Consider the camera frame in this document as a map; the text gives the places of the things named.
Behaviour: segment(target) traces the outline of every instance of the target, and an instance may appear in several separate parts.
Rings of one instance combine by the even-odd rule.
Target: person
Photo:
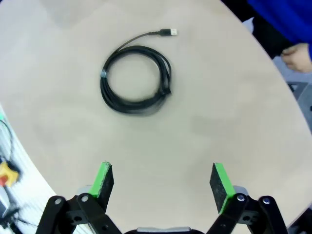
[[[273,59],[312,72],[312,0],[222,0],[242,21],[253,17],[253,36]]]

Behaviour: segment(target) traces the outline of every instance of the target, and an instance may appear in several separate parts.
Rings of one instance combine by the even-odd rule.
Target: yellow object
[[[12,184],[18,179],[19,174],[16,171],[11,170],[6,162],[2,162],[0,164],[0,177],[2,176],[8,177],[5,185],[11,187]]]

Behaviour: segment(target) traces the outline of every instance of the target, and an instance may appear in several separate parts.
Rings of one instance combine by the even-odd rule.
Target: beige table
[[[106,58],[126,40],[167,27],[179,35],[137,43],[171,61],[173,95],[150,117],[109,109],[99,88]],[[303,115],[268,56],[218,0],[4,0],[0,33],[0,100],[26,151],[67,198],[109,160],[116,184],[108,213],[122,231],[206,231],[217,217],[209,186],[216,161],[252,197],[274,196],[286,223],[311,201]],[[129,56],[110,81],[137,98],[153,92],[158,70]]]

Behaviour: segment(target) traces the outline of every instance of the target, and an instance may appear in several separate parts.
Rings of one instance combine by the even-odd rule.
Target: black cable on floor
[[[171,66],[169,61],[160,52],[146,46],[134,45],[125,47],[127,44],[138,38],[152,35],[173,36],[177,35],[177,31],[175,29],[162,29],[157,32],[149,32],[139,35],[121,45],[105,62],[101,72],[100,87],[104,101],[113,110],[126,114],[150,114],[158,110],[166,97],[171,93]],[[110,67],[116,60],[129,54],[141,54],[147,56],[158,66],[160,72],[160,84],[153,97],[140,101],[126,100],[118,96],[109,86],[108,73]]]
[[[4,122],[3,120],[0,120],[0,122],[6,127],[6,129],[8,130],[9,136],[10,136],[10,155],[9,155],[9,158],[6,158],[6,160],[9,161],[12,158],[13,150],[14,150],[13,134],[12,134],[11,129],[9,128],[9,126],[7,125],[6,122]]]

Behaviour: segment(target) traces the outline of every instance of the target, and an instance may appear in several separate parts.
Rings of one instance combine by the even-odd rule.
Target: gray floor
[[[252,19],[243,23],[250,32],[253,30]],[[306,83],[305,88],[297,96],[298,104],[308,122],[310,130],[312,132],[312,73],[302,74],[294,72],[286,67],[280,57],[276,57],[273,62],[279,69],[280,73],[284,77],[287,83],[290,82],[301,82]]]

